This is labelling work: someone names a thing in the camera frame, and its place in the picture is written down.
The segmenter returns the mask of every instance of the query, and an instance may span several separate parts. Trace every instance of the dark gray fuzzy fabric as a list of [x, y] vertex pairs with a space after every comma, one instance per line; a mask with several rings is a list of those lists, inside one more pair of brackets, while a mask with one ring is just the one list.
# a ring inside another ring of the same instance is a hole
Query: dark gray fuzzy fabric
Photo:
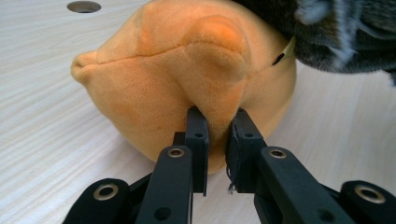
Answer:
[[396, 77], [396, 0], [235, 0], [296, 36], [299, 61], [322, 71]]

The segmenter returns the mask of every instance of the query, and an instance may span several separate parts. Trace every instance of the wooden table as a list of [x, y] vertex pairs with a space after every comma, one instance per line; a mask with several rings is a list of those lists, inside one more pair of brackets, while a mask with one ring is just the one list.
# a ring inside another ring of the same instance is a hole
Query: wooden table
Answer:
[[[120, 136], [70, 76], [146, 1], [0, 3], [0, 223], [61, 223], [91, 183], [132, 184], [154, 167]], [[384, 73], [342, 76], [298, 67], [290, 110], [266, 139], [290, 149], [321, 183], [361, 179], [396, 194], [396, 89]], [[224, 172], [194, 196], [193, 223], [259, 223], [252, 195], [229, 195]]]

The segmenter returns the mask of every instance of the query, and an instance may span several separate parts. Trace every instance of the plush toy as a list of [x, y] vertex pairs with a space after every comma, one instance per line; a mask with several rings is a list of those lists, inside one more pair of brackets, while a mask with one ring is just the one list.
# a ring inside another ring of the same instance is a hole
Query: plush toy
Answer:
[[246, 109], [263, 136], [295, 85], [293, 40], [227, 0], [159, 0], [141, 7], [74, 78], [123, 136], [156, 161], [196, 105], [209, 127], [209, 173], [225, 167], [229, 126]]

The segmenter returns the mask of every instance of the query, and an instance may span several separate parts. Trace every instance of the white wood grain surface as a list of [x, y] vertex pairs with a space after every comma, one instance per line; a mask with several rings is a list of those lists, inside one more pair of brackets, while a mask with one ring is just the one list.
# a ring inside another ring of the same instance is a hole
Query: white wood grain surface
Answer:
[[[129, 146], [71, 78], [73, 57], [97, 49], [146, 1], [0, 2], [0, 223], [62, 223], [91, 183], [132, 184], [154, 164]], [[290, 110], [268, 145], [293, 151], [321, 183], [361, 179], [396, 194], [396, 88], [384, 73], [342, 76], [299, 66]], [[259, 223], [252, 195], [227, 193], [225, 173], [194, 196], [193, 223]]]

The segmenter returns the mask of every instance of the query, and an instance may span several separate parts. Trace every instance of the stuffed animal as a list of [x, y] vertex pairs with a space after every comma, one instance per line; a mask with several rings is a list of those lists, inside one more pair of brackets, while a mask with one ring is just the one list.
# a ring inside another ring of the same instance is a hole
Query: stuffed animal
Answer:
[[196, 105], [208, 123], [210, 174], [225, 167], [238, 108], [268, 136], [296, 78], [293, 40], [227, 0], [149, 2], [71, 69], [99, 110], [153, 161], [185, 131], [187, 110]]

